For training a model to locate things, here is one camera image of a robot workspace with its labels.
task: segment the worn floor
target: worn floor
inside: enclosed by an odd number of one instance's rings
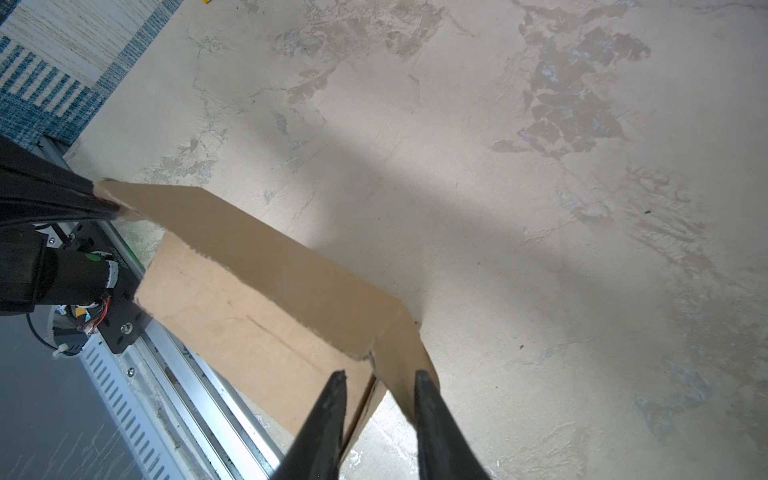
[[[760,0],[186,0],[68,160],[402,297],[493,478],[765,478],[767,45]],[[418,477],[391,400],[343,474]]]

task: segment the concrete floor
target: concrete floor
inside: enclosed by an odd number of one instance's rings
[[[765,5],[187,0],[68,159],[402,297],[493,478],[765,478]],[[390,399],[343,474],[418,477]]]

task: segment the cardboard box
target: cardboard box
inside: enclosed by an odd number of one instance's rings
[[[288,432],[338,369],[344,452],[386,388],[412,422],[416,370],[438,385],[400,299],[219,197],[116,180],[95,193],[166,230],[134,301]]]

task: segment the blue and white rug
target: blue and white rug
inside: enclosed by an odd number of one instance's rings
[[[43,134],[72,144],[181,1],[75,2],[91,18],[55,0],[0,2],[0,134],[28,150]]]

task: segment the scratched gray surface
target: scratched gray surface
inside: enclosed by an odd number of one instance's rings
[[[32,322],[45,336],[44,307]],[[142,478],[82,363],[51,358],[23,316],[0,318],[0,478]]]

